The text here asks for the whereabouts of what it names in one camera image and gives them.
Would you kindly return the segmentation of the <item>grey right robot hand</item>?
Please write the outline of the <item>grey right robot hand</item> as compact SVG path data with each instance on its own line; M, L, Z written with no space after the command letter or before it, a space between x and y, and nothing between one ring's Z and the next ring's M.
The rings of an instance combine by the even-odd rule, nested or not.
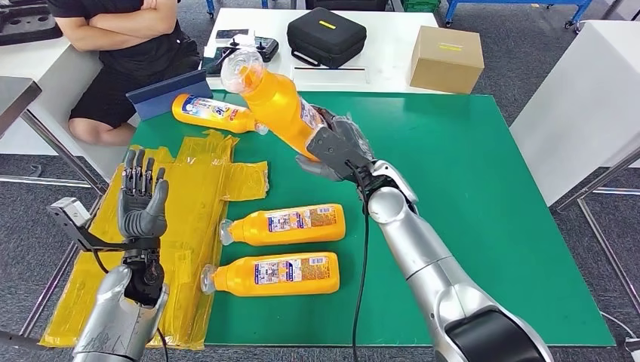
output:
M307 142L310 156L297 155L295 161L307 173L332 181L356 183L356 174L374 161L371 146L360 127L348 115L314 106L324 124Z

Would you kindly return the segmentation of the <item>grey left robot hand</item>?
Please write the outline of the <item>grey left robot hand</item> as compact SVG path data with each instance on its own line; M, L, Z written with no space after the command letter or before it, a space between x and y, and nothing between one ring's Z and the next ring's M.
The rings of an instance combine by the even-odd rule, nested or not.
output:
M169 183L165 169L154 171L154 164L144 149L127 150L117 209L118 230L126 239L160 238L167 230Z

